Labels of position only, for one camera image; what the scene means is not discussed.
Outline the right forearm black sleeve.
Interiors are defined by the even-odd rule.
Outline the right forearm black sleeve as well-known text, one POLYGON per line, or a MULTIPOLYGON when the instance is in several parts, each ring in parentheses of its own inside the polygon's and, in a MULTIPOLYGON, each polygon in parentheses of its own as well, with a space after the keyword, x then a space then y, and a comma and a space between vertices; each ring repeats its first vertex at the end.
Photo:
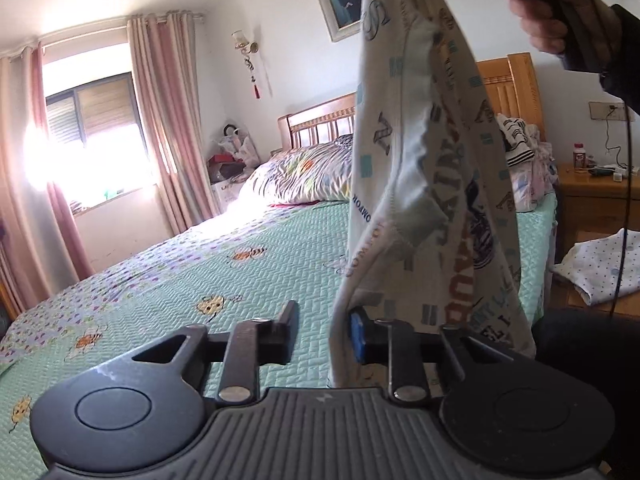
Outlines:
POLYGON ((600 76, 601 87, 639 114, 640 21, 619 4, 614 4, 611 9, 620 21, 620 42, 600 76))

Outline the person's right hand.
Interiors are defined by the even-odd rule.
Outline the person's right hand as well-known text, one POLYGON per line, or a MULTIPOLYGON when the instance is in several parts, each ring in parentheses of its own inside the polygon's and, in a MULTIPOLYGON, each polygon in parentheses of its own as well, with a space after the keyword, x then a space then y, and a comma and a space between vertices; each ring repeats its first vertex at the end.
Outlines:
POLYGON ((614 10, 602 0, 506 0, 520 20, 529 42, 540 52, 566 55, 567 38, 574 26, 561 18, 561 6, 575 11, 586 33, 587 46, 597 55, 602 68, 620 45, 622 25, 614 10))

